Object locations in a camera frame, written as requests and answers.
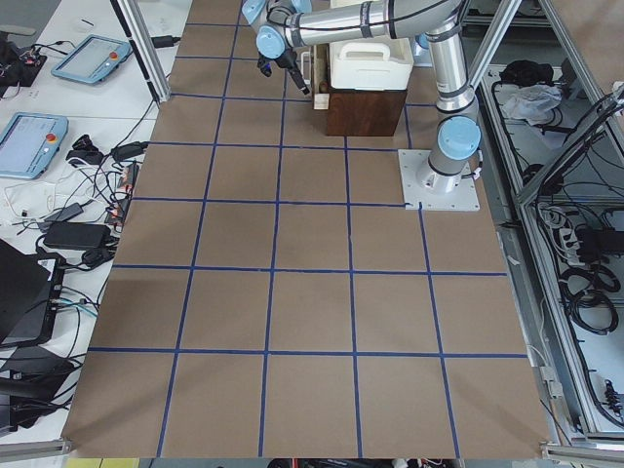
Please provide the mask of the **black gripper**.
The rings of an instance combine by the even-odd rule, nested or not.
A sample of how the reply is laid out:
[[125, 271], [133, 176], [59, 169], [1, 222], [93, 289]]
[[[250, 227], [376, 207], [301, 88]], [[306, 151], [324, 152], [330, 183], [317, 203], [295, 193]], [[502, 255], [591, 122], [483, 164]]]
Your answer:
[[285, 69], [290, 73], [295, 86], [307, 96], [309, 94], [309, 88], [298, 68], [296, 51], [293, 49], [285, 49], [274, 61], [279, 68]]

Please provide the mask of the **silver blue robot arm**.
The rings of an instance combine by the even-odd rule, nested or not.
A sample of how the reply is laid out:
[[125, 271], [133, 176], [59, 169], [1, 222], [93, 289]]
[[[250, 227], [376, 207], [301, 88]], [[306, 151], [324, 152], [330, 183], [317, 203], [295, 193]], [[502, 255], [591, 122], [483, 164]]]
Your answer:
[[257, 66], [270, 75], [272, 63], [287, 70], [309, 92], [296, 63], [296, 49], [345, 40], [425, 35], [435, 72], [439, 112], [434, 147], [416, 171], [428, 192], [447, 194], [480, 144], [475, 90], [468, 81], [456, 1], [365, 1], [313, 11], [308, 1], [247, 1], [242, 14], [255, 32]]

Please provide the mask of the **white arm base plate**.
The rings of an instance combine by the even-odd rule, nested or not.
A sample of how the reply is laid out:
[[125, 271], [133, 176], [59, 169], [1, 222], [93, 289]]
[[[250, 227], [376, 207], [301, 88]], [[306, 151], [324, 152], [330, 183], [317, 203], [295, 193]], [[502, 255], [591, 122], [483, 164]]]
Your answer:
[[429, 150], [400, 149], [399, 169], [407, 210], [477, 212], [476, 182], [468, 162], [458, 175], [439, 175], [429, 165]]

